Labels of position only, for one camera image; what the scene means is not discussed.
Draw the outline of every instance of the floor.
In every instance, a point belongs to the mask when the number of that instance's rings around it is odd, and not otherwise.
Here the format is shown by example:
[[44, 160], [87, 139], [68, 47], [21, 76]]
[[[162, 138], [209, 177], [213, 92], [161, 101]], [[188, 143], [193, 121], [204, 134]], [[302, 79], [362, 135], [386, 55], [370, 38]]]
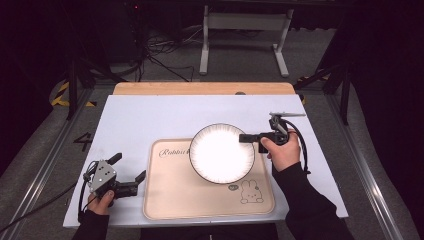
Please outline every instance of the floor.
[[[290, 73], [288, 78], [280, 76], [271, 51], [271, 45], [278, 39], [278, 33], [274, 32], [216, 32], [210, 38], [211, 52], [206, 76], [198, 74], [201, 54], [201, 37], [198, 35], [191, 39], [190, 44], [171, 53], [158, 54], [156, 58], [166, 66], [175, 67], [174, 71], [192, 81], [264, 81], [295, 84], [300, 77], [314, 73], [334, 31], [301, 29], [288, 33], [283, 49]], [[114, 65], [113, 71], [128, 67], [126, 64]], [[143, 73], [141, 81], [181, 81], [175, 74], [149, 61], [145, 62], [140, 71]], [[139, 76], [140, 72], [136, 72], [125, 78], [134, 81]], [[52, 98], [62, 83], [52, 91]], [[340, 125], [340, 119], [334, 112], [334, 102], [337, 105], [340, 93], [337, 92], [334, 96], [324, 95], [320, 91], [322, 84], [323, 82], [316, 82], [298, 93], [305, 96], [305, 110], [340, 187], [350, 215], [345, 219], [350, 231], [356, 239], [419, 239], [407, 208], [381, 167], [354, 88], [350, 92], [349, 126], [346, 127]], [[102, 109], [113, 87], [114, 83], [110, 80], [98, 80], [93, 90], [80, 89], [81, 102], [89, 100], [97, 105], [82, 107], [74, 121], [66, 121], [67, 107], [54, 106], [53, 112], [28, 140], [0, 179], [0, 226], [7, 225], [14, 218], [15, 213], [21, 209], [23, 199], [32, 199], [28, 210], [24, 211], [28, 212], [47, 202], [78, 179], [90, 148], [90, 144], [83, 141], [95, 138]], [[365, 159], [366, 166], [384, 197], [400, 238], [388, 234], [385, 223], [381, 222], [379, 214], [376, 214], [373, 208], [375, 205], [370, 201], [372, 198], [367, 194], [364, 187], [366, 183], [355, 163], [356, 156], [346, 140], [346, 129], [351, 132], [356, 148]], [[50, 170], [43, 171], [45, 176], [37, 185], [38, 191], [29, 191], [33, 189], [31, 184], [39, 176], [40, 169], [45, 168]], [[34, 195], [26, 197], [27, 192]], [[75, 230], [63, 228], [62, 224], [71, 196], [72, 190], [10, 228], [1, 239], [70, 239]], [[278, 222], [277, 226], [280, 239], [293, 239], [284, 221]], [[107, 239], [138, 239], [138, 234], [139, 229], [112, 228], [109, 229]]]

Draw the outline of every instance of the gray carpet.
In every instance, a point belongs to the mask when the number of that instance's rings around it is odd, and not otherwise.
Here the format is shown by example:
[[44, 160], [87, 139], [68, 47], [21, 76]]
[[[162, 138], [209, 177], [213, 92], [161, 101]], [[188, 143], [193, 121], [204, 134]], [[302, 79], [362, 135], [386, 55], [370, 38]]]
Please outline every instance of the gray carpet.
[[[268, 81], [294, 84], [299, 77], [309, 76], [315, 71], [333, 34], [333, 30], [290, 31], [283, 49], [283, 55], [290, 73], [290, 77], [286, 79], [280, 76], [274, 55], [270, 49], [274, 39], [278, 39], [278, 34], [272, 32], [262, 32], [254, 38], [247, 38], [232, 32], [214, 34], [210, 39], [211, 52], [208, 75], [206, 76], [198, 74], [201, 43], [193, 42], [172, 53], [160, 54], [157, 58], [167, 66], [177, 68], [193, 66], [195, 69], [193, 79], [195, 81]], [[121, 67], [113, 69], [118, 71], [125, 67], [125, 65], [121, 65]], [[181, 81], [174, 74], [149, 61], [146, 61], [144, 70], [142, 81]], [[191, 76], [191, 69], [189, 68], [174, 70], [186, 78]], [[126, 76], [130, 80], [133, 80], [134, 77], [134, 74]], [[74, 140], [87, 132], [91, 133], [91, 138], [94, 137], [106, 98], [113, 91], [113, 85], [109, 83], [111, 81], [99, 81], [94, 89], [90, 101], [96, 101], [98, 105], [96, 107], [84, 107], [70, 136], [64, 143], [63, 151], [57, 159], [36, 206], [46, 202], [77, 180], [88, 149], [82, 151], [83, 144], [74, 143]], [[316, 87], [321, 84], [319, 82], [313, 84], [312, 90], [316, 90]], [[319, 91], [309, 89], [310, 91], [303, 92], [306, 96], [305, 109], [334, 178], [340, 186], [340, 192], [350, 215], [345, 220], [346, 224], [356, 239], [385, 239], [375, 212], [352, 164], [353, 158], [336, 126], [335, 118], [331, 114], [326, 97]], [[54, 111], [28, 140], [1, 177], [1, 226], [10, 221], [25, 196], [32, 179], [40, 169], [60, 132], [61, 126], [66, 121], [67, 110], [66, 107], [62, 106], [54, 107]], [[348, 116], [358, 147], [368, 161], [402, 236], [404, 239], [419, 239], [408, 210], [387, 179], [372, 147], [354, 90], [352, 90], [350, 97]], [[75, 230], [63, 228], [62, 224], [67, 211], [66, 204], [71, 195], [72, 191], [47, 208], [27, 218], [17, 239], [70, 239]], [[293, 239], [284, 222], [278, 222], [277, 226], [279, 227], [280, 239]], [[107, 239], [138, 239], [138, 235], [139, 229], [111, 228]]]

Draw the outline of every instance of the person's arm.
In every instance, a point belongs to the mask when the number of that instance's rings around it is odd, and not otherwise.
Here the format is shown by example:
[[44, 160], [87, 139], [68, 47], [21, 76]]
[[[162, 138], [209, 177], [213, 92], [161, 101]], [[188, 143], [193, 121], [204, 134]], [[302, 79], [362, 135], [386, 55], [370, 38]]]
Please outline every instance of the person's arm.
[[93, 194], [88, 197], [88, 210], [72, 240], [104, 240], [109, 224], [109, 204], [114, 197], [113, 191], [108, 191], [101, 200]]
[[336, 206], [309, 183], [300, 164], [297, 134], [290, 132], [289, 142], [277, 146], [261, 139], [273, 162], [273, 177], [289, 204], [286, 223], [296, 239], [353, 239], [336, 215]]

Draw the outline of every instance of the black tripod leg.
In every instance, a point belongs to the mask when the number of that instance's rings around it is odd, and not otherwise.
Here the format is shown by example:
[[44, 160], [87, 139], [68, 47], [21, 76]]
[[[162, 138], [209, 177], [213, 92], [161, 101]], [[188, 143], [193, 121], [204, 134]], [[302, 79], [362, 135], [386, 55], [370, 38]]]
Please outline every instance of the black tripod leg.
[[83, 88], [94, 88], [96, 80], [91, 75], [90, 69], [80, 60], [77, 59], [75, 62], [76, 73], [78, 80]]
[[338, 67], [340, 67], [340, 66], [339, 66], [339, 65], [336, 65], [336, 66], [332, 66], [332, 67], [330, 67], [330, 68], [327, 68], [327, 69], [321, 70], [321, 71], [319, 71], [319, 72], [315, 73], [314, 75], [312, 75], [312, 76], [308, 77], [307, 79], [305, 79], [305, 80], [303, 80], [303, 81], [301, 81], [301, 82], [297, 82], [295, 85], [293, 85], [293, 88], [294, 88], [295, 90], [300, 90], [300, 89], [302, 89], [303, 87], [305, 87], [305, 86], [307, 86], [307, 85], [309, 85], [309, 84], [311, 84], [311, 83], [313, 83], [313, 82], [315, 82], [315, 81], [317, 81], [317, 80], [321, 79], [322, 77], [325, 77], [325, 76], [327, 76], [328, 74], [332, 73], [332, 72], [333, 72], [335, 69], [337, 69]]
[[325, 94], [334, 94], [339, 88], [340, 84], [342, 84], [343, 79], [346, 76], [346, 71], [347, 67], [345, 66], [340, 66], [339, 68], [335, 69], [322, 87], [323, 92]]
[[81, 58], [81, 61], [82, 61], [85, 65], [89, 66], [90, 68], [95, 69], [95, 70], [96, 70], [96, 71], [98, 71], [99, 73], [103, 74], [104, 76], [106, 76], [106, 77], [108, 77], [108, 78], [112, 79], [113, 81], [115, 81], [115, 82], [117, 82], [117, 83], [120, 83], [120, 82], [127, 82], [127, 80], [125, 80], [125, 79], [123, 79], [123, 78], [120, 78], [120, 77], [116, 76], [116, 75], [115, 75], [115, 74], [113, 74], [111, 71], [108, 71], [108, 70], [106, 70], [106, 69], [104, 69], [104, 68], [100, 67], [99, 65], [97, 65], [97, 64], [95, 64], [95, 63], [93, 63], [93, 62], [91, 62], [91, 61], [89, 61], [89, 60], [87, 60], [87, 59]]

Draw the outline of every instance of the table surface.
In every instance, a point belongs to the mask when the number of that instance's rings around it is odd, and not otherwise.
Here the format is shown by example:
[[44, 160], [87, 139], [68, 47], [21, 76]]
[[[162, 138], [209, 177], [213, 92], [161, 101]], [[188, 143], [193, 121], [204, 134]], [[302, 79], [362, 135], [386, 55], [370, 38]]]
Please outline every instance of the table surface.
[[[249, 95], [234, 95], [240, 91]], [[305, 113], [299, 97], [287, 83], [118, 84], [114, 95], [109, 96], [106, 102], [63, 226], [71, 228], [79, 226], [77, 209], [82, 173], [91, 161], [108, 159], [117, 152], [122, 152], [122, 160], [113, 165], [118, 173], [117, 180], [134, 181], [141, 171], [147, 169], [150, 149], [155, 141], [190, 138], [203, 127], [217, 122], [237, 126], [248, 133], [269, 131], [270, 111]], [[311, 184], [337, 206], [339, 217], [347, 217], [343, 200], [308, 117], [292, 117], [290, 121], [301, 129], [308, 146], [310, 159], [308, 166], [312, 172], [308, 178]], [[266, 165], [270, 173], [271, 162], [267, 161]], [[139, 186], [137, 196], [115, 201], [114, 207], [110, 209], [109, 224], [117, 227], [153, 227], [282, 220], [288, 212], [288, 205], [272, 177], [271, 185], [276, 205], [268, 214], [150, 220], [143, 213], [145, 191], [143, 182]]]

